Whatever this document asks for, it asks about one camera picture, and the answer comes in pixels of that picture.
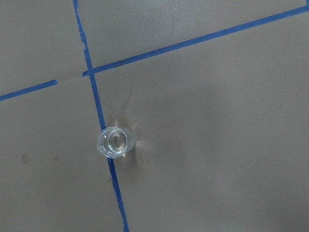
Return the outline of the clear glass measuring cup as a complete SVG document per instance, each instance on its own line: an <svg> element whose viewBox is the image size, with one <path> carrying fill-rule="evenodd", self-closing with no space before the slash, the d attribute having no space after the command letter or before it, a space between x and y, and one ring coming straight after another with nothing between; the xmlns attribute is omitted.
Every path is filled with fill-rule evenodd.
<svg viewBox="0 0 309 232"><path fill-rule="evenodd" d="M104 156L116 159L131 151L135 137L131 130L121 127L105 128L98 136L96 148Z"/></svg>

